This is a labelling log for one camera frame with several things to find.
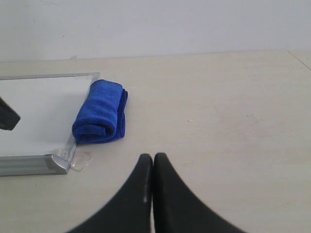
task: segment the light wood tabletop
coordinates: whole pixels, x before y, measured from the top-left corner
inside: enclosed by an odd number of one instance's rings
[[[109,201],[141,153],[158,151],[241,229],[310,232],[310,68],[311,51],[1,63],[2,76],[100,72],[129,99],[125,138],[79,147],[94,158],[84,171],[0,177],[0,232],[68,231]]]

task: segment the white surface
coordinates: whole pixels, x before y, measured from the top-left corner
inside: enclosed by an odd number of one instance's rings
[[[0,156],[42,155],[64,148],[92,78],[1,80],[1,97],[21,120],[0,130]]]
[[[80,147],[94,157],[86,170],[0,178],[3,232],[71,229],[107,203],[141,153],[158,151],[245,231],[310,232],[311,71],[287,51],[4,63],[0,71],[100,71],[129,92],[125,138]]]
[[[310,0],[1,0],[0,62],[311,49]]]

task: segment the rolled blue cloth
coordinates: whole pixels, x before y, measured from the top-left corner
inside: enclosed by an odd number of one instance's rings
[[[126,101],[127,91],[120,84],[95,81],[72,126],[76,141],[106,143],[124,137]]]

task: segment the whiteboard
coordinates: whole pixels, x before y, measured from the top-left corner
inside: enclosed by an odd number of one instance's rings
[[[0,130],[0,157],[42,155],[65,147],[93,76],[1,80],[0,96],[21,117]]]

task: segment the blue towel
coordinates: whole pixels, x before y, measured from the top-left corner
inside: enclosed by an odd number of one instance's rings
[[[76,141],[106,143],[124,137],[126,101],[127,91],[120,84],[95,81],[72,126]]]

